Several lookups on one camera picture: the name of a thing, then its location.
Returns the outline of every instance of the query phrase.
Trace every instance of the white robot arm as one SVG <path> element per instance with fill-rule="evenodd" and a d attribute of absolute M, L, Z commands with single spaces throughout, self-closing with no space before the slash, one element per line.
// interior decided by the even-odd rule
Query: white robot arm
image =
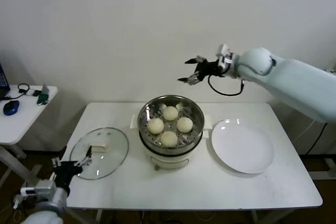
<path fill-rule="evenodd" d="M 196 70 L 189 78 L 179 80 L 190 85 L 206 76 L 208 82 L 210 76 L 252 81 L 317 122 L 336 123 L 336 76 L 298 60 L 284 60 L 265 48 L 235 55 L 227 45 L 220 45 L 216 55 L 218 59 L 213 62 L 199 56 L 187 61 L 186 64 L 196 63 Z"/>
<path fill-rule="evenodd" d="M 84 158 L 79 161 L 60 161 L 64 155 L 66 146 L 60 152 L 59 157 L 52 158 L 54 172 L 49 180 L 40 180 L 34 187 L 22 187 L 20 190 L 20 201 L 34 197 L 37 200 L 36 209 L 38 212 L 30 215 L 23 224 L 63 224 L 61 216 L 67 207 L 67 197 L 70 193 L 70 182 L 72 178 L 80 174 L 92 163 L 92 147 Z M 20 202 L 14 202 L 14 208 Z"/>

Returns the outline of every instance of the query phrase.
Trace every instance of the blue mouse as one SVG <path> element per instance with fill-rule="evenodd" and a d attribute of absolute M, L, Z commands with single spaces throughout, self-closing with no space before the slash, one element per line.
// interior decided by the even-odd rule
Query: blue mouse
<path fill-rule="evenodd" d="M 5 115 L 13 115 L 17 112 L 19 108 L 20 102 L 19 101 L 10 101 L 7 102 L 4 106 L 4 114 Z"/>

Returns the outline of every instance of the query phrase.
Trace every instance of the laptop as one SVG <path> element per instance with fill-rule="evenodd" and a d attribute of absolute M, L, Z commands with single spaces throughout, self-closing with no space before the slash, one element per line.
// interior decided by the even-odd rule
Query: laptop
<path fill-rule="evenodd" d="M 7 82 L 7 79 L 5 77 L 5 73 L 2 70 L 1 64 L 0 64 L 0 100 L 1 98 L 5 97 L 8 92 L 10 91 L 9 84 Z"/>

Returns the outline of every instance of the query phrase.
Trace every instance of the glass lid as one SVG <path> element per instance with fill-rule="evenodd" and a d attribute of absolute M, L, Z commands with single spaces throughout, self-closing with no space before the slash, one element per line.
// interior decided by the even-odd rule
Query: glass lid
<path fill-rule="evenodd" d="M 78 161 L 85 157 L 92 146 L 92 163 L 78 176 L 84 179 L 104 178 L 125 160 L 129 142 L 126 135 L 116 128 L 101 128 L 89 132 L 73 147 L 70 160 Z"/>

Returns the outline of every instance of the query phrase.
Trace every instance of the metal rim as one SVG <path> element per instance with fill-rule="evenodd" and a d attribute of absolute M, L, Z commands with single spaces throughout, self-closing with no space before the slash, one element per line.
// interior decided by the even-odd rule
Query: metal rim
<path fill-rule="evenodd" d="M 197 138 L 198 140 L 197 140 L 197 142 L 195 142 L 195 145 L 194 145 L 191 149 L 186 150 L 185 152 L 183 151 L 183 149 L 186 148 L 186 146 L 178 146 L 178 147 L 175 147 L 175 148 L 173 148 L 174 150 L 181 150 L 181 151 L 182 151 L 182 152 L 180 152 L 180 153 L 176 153 L 176 154 L 173 154 L 173 153 L 171 153 L 171 154 L 164 154 L 164 153 L 160 153 L 160 151 L 158 151 L 158 150 L 153 150 L 153 148 L 151 148 L 150 145 L 148 145 L 148 143 L 146 143 L 146 139 L 142 136 L 143 132 L 142 132 L 142 130 L 141 130 L 141 129 L 142 129 L 142 123 L 143 123 L 142 120 L 141 120 L 141 114 L 142 114 L 142 112 L 143 112 L 147 107 L 149 107 L 150 105 L 152 105 L 153 102 L 158 101 L 158 100 L 169 99 L 170 97 L 174 97 L 174 98 L 176 98 L 176 99 L 180 99 L 180 100 L 182 100 L 182 101 L 184 101 L 184 102 L 187 102 L 187 103 L 192 104 L 195 108 L 197 108 L 198 111 L 200 111 L 200 114 L 198 115 L 198 118 L 200 118 L 200 120 L 203 122 L 202 129 L 201 129 L 200 132 L 198 133 L 198 136 L 197 136 L 197 137 L 198 137 L 198 138 Z M 156 97 L 156 98 L 150 100 L 149 102 L 147 102 L 147 103 L 141 108 L 141 110 L 140 110 L 140 112 L 139 112 L 139 115 L 138 115 L 137 124 L 138 124 L 138 129 L 139 129 L 139 136 L 140 136 L 140 139 L 141 139 L 142 143 L 145 145 L 145 147 L 146 147 L 149 151 L 151 151 L 151 152 L 153 152 L 153 153 L 155 153 L 155 154 L 157 154 L 157 155 L 161 155 L 161 156 L 166 156 L 166 157 L 174 157 L 174 156 L 175 156 L 175 157 L 176 157 L 176 156 L 181 156 L 181 155 L 185 155 L 186 153 L 189 153 L 189 152 L 192 151 L 192 150 L 199 144 L 199 142 L 201 141 L 202 136 L 203 136 L 204 114 L 203 114 L 201 108 L 198 106 L 198 104 L 195 103 L 194 101 L 190 100 L 189 98 L 183 97 L 183 96 L 181 96 L 181 95 L 174 95 L 174 94 L 172 94 L 172 95 L 162 95 L 162 96 L 159 96 L 159 97 Z M 164 150 L 169 149 L 169 148 L 164 147 L 164 146 L 156 146 L 156 147 L 157 147 L 158 149 L 161 149 L 162 152 L 164 152 Z"/>
<path fill-rule="evenodd" d="M 121 163 L 120 163 L 120 164 L 119 164 L 113 171 L 111 171 L 110 173 L 108 173 L 108 174 L 106 174 L 106 175 L 104 175 L 104 176 L 102 176 L 102 177 L 99 177 L 99 178 L 83 178 L 83 177 L 80 177 L 80 176 L 78 175 L 77 177 L 79 177 L 79 178 L 81 178 L 81 179 L 85 179 L 85 180 L 97 180 L 97 179 L 105 178 L 105 177 L 111 175 L 112 173 L 114 173 L 114 172 L 115 172 L 115 171 L 122 165 L 122 163 L 124 163 L 124 161 L 125 161 L 125 159 L 126 159 L 126 157 L 127 157 L 127 155 L 128 155 L 128 151 L 129 151 L 129 149 L 130 149 L 130 142 L 129 142 L 129 140 L 128 140 L 126 134 L 123 133 L 120 129 L 117 129 L 117 128 L 114 128 L 114 127 L 102 127 L 102 128 L 98 128 L 98 129 L 95 129 L 95 130 L 93 130 L 93 131 L 90 131 L 90 132 L 88 132 L 87 134 L 85 134 L 84 136 L 82 136 L 82 137 L 77 141 L 77 143 L 73 146 L 73 148 L 72 148 L 72 150 L 71 150 L 71 152 L 70 152 L 69 160 L 72 161 L 72 160 L 71 160 L 72 152 L 74 151 L 74 149 L 75 149 L 76 145 L 79 143 L 79 141 L 81 141 L 81 140 L 82 140 L 85 136 L 87 136 L 88 134 L 90 134 L 90 133 L 92 133 L 92 132 L 94 132 L 94 131 L 97 131 L 97 130 L 102 130 L 102 129 L 112 129 L 112 130 L 117 130 L 117 131 L 119 131 L 121 134 L 124 135 L 124 137 L 125 137 L 125 139 L 126 139 L 126 142 L 127 142 L 126 155 L 125 155 L 125 157 L 123 158 L 123 160 L 121 161 Z"/>

